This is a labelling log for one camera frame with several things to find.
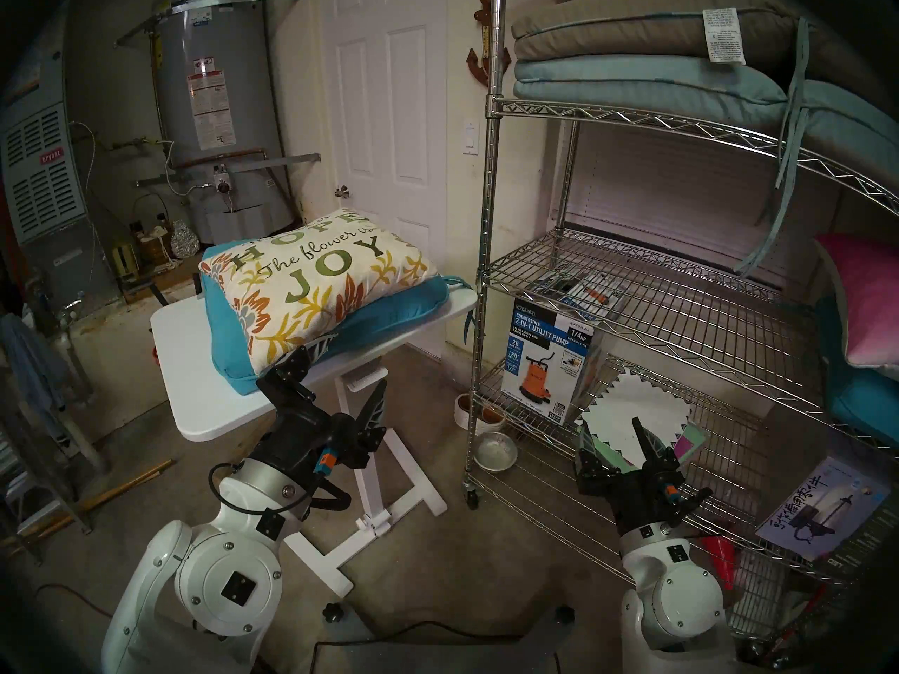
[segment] blue cushion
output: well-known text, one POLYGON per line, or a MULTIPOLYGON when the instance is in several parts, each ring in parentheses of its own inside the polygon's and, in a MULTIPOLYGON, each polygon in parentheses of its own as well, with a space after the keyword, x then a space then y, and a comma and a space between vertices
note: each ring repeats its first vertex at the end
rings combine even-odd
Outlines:
POLYGON ((815 306, 821 353, 827 361, 825 407, 840 422, 899 448, 899 382, 859 369, 842 353, 842 324, 834 296, 815 306))
MULTIPOLYGON (((203 258, 220 253, 242 241, 233 241, 207 249, 203 258)), ((228 384, 241 395, 257 390, 257 376, 252 371, 246 352, 244 329, 237 314, 228 305, 228 299, 217 282, 201 275, 206 294, 206 317, 212 332, 212 363, 228 384)), ((373 342, 383 340, 393 332, 410 328, 428 318, 450 298, 450 288, 441 276, 406 289, 351 313, 332 332, 338 333, 321 359, 340 352, 357 350, 373 342)))
POLYGON ((802 107, 809 111, 804 146, 899 189, 899 123, 826 82, 806 80, 802 107))
POLYGON ((595 103, 778 130, 787 95, 745 65, 658 55, 584 55, 515 65, 515 95, 595 103))

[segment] metal wire shelf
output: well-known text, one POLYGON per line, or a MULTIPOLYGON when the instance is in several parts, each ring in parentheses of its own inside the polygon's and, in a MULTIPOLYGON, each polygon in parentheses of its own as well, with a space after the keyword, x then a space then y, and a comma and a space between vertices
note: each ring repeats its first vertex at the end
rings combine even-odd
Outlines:
MULTIPOLYGON (((475 467, 469 479, 483 493, 501 501, 523 518, 546 531, 588 560, 633 584, 617 550, 618 532, 608 504, 577 492, 571 462, 557 448, 549 448, 530 435, 516 438, 518 462, 508 471, 491 474, 475 467)), ((705 550, 694 542, 694 560, 708 563, 705 550)), ((734 597, 726 608, 734 634, 763 639, 777 628, 780 595, 787 569, 752 551, 735 560, 734 597)))
MULTIPOLYGON (((775 156, 780 144, 777 138, 761 132, 735 128, 723 123, 614 106, 558 103, 557 101, 525 101, 497 96, 494 99, 494 110, 499 115, 585 120, 635 128, 650 128, 650 130, 673 132, 691 138, 707 139, 766 156, 775 156)), ((853 171, 845 164, 835 162, 823 154, 817 154, 803 147, 799 150, 798 166, 841 183, 899 216, 899 196, 880 183, 853 171)))
MULTIPOLYGON (((590 323, 854 435, 822 408, 811 312, 777 292, 574 229, 551 231, 495 260, 488 279, 493 289, 590 323), (623 296, 612 310, 595 297, 571 303, 552 287, 558 279, 613 283, 623 296)), ((859 438, 894 456, 886 445, 859 438)))
MULTIPOLYGON (((506 395, 503 391, 504 367, 505 363, 500 362, 485 374, 480 393, 475 398, 502 409, 512 425, 562 456, 567 462, 565 473, 573 483, 571 460, 575 457, 577 428, 573 422, 557 425, 506 395)), ((753 439, 761 421, 712 396, 612 355, 606 358, 591 387, 591 398, 605 392, 625 369, 690 403, 694 422, 708 432, 708 442, 684 469, 685 488, 694 493, 710 487, 714 496, 686 521, 707 534, 724 536, 740 548, 798 573, 840 584, 840 581, 816 571, 812 563, 801 556, 755 536, 760 521, 758 497, 769 473, 767 457, 753 449, 753 439)))

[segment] throw pillow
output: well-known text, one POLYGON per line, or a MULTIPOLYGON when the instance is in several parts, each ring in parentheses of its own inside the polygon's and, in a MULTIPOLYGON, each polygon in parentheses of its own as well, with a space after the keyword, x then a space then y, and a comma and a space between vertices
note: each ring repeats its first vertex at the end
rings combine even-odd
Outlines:
POLYGON ((846 361, 899 379, 899 249, 848 234, 815 240, 836 292, 846 361))
POLYGON ((237 313, 257 375, 357 309, 437 274, 417 247, 350 209, 232 246, 199 270, 237 313))

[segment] white bowl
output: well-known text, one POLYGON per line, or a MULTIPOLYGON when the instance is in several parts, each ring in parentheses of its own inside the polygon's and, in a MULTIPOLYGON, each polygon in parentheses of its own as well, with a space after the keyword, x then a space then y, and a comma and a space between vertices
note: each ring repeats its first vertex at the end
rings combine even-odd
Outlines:
MULTIPOLYGON (((462 430, 468 429, 468 410, 462 407, 462 402, 468 403, 469 396, 471 394, 461 394, 456 396, 456 403, 453 408, 453 416, 456 419, 456 425, 459 425, 462 430)), ((501 430, 505 424, 505 416, 503 412, 498 408, 493 408, 493 406, 488 406, 487 416, 491 418, 498 418, 498 422, 487 422, 483 417, 479 417, 477 422, 475 423, 475 434, 480 435, 484 432, 498 432, 501 430)))
POLYGON ((485 432, 477 438, 475 463, 485 471, 498 474, 512 468, 518 460, 518 447, 509 435, 485 432))

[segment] white door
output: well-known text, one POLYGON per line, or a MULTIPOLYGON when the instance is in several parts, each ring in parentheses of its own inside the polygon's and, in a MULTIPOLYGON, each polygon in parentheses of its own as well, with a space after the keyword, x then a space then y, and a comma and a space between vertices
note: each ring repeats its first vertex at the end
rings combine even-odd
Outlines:
MULTIPOLYGON (((346 206, 443 259, 446 0, 321 0, 326 93, 346 206)), ((437 326, 413 341, 440 357, 437 326)))

